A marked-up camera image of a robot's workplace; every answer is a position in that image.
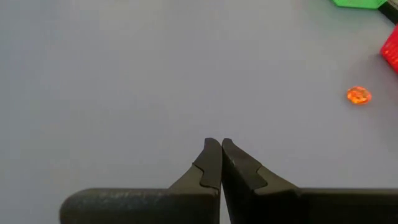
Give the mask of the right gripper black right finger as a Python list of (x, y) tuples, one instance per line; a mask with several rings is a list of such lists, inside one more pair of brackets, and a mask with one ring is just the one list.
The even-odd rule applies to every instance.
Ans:
[(231, 139), (222, 142), (222, 184), (231, 223), (397, 224), (396, 189), (300, 188)]

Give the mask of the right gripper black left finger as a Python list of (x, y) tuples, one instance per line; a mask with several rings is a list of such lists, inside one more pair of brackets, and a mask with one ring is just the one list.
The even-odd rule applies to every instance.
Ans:
[(191, 167), (166, 189), (81, 190), (62, 203), (60, 223), (219, 223), (222, 150), (204, 140)]

